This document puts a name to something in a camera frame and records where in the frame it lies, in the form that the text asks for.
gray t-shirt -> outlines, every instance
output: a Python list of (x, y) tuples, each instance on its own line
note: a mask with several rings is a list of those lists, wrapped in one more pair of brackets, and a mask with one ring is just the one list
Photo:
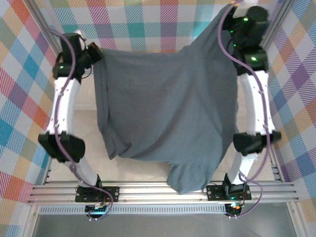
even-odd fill
[[(177, 53), (103, 49), (94, 65), (98, 127), (110, 159), (167, 162), (167, 183), (181, 193), (208, 184), (235, 132), (237, 73), (217, 43), (223, 11)], [(222, 36), (226, 46), (230, 34)]]

wall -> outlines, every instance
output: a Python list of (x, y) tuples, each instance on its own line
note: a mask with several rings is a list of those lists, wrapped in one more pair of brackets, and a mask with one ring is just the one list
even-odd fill
[(48, 161), (37, 136), (49, 121), (56, 56), (22, 0), (0, 4), (0, 237), (15, 237)]
[[(175, 52), (194, 40), (231, 0), (37, 0), (60, 31), (82, 29), (101, 47)], [(282, 0), (260, 0), (276, 16)]]
[(276, 155), (316, 231), (316, 0), (296, 0), (269, 49)]

metal base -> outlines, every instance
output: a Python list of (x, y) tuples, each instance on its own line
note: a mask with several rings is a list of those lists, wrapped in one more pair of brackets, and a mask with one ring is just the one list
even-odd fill
[[(263, 186), (262, 203), (298, 201), (298, 194), (292, 183), (279, 181), (262, 181)], [(76, 204), (76, 186), (74, 182), (50, 182), (46, 185), (34, 186), (29, 199), (29, 205), (64, 205)], [(228, 204), (233, 200), (208, 201), (207, 195), (202, 190), (179, 194), (174, 191), (166, 182), (103, 182), (105, 187), (120, 187), (118, 201), (114, 204)], [(252, 200), (246, 203), (255, 203), (260, 196), (260, 188), (256, 185), (249, 185)]]

white floor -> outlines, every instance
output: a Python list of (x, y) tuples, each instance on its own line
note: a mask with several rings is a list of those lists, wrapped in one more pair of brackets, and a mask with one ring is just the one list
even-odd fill
[[(246, 109), (242, 87), (239, 85), (239, 111), (237, 125), (240, 131), (246, 129)], [(102, 136), (97, 127), (96, 110), (75, 111), (75, 135), (85, 141), (85, 156), (93, 170), (98, 173), (102, 180), (120, 181), (165, 181), (168, 176), (168, 164), (158, 162), (144, 162), (127, 158), (108, 159)], [(223, 180), (233, 163), (235, 150), (233, 145), (227, 151), (223, 161), (213, 175), (213, 181)], [(261, 155), (253, 165), (250, 175), (255, 173), (262, 161)], [(56, 160), (52, 162), (52, 171), (49, 181), (76, 180), (74, 175), (63, 164)], [(257, 180), (274, 180), (271, 171), (270, 160), (266, 163)]]

colorful checkered pattern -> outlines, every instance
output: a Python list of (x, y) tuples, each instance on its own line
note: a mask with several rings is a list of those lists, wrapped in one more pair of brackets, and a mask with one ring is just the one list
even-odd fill
[(37, 136), (46, 128), (54, 96), (56, 55), (22, 0), (0, 7), (0, 237), (22, 230), (34, 184), (48, 155)]
[(316, 0), (296, 0), (269, 49), (276, 154), (316, 231)]
[[(190, 44), (231, 1), (50, 0), (51, 17), (37, 0), (47, 22), (61, 25), (64, 32), (82, 29), (89, 41), (104, 48), (156, 52), (175, 52)], [(271, 18), (281, 2), (260, 0)]]

